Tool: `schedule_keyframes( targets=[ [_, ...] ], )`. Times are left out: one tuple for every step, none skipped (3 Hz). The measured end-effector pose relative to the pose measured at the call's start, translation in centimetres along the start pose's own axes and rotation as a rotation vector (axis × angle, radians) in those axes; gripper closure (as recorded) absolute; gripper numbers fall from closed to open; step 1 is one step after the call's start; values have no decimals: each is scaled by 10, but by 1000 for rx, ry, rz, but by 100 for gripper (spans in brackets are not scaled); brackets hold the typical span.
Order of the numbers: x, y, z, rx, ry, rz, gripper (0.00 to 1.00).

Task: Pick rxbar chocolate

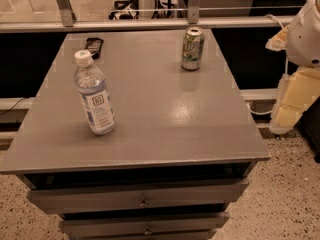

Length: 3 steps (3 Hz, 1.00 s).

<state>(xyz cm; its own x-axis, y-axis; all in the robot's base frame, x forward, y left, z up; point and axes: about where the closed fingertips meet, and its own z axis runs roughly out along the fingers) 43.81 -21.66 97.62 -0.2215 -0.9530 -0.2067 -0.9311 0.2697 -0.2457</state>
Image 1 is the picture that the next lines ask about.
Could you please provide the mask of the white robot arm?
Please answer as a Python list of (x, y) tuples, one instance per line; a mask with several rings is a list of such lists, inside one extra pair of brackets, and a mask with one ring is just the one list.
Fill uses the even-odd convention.
[(320, 0), (308, 0), (291, 23), (270, 38), (265, 47), (286, 51), (287, 59), (298, 65), (320, 67)]

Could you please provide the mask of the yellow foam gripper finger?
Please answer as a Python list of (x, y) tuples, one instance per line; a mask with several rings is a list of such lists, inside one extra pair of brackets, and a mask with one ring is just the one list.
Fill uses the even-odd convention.
[(288, 29), (289, 26), (283, 27), (276, 35), (267, 41), (265, 48), (271, 51), (286, 50)]

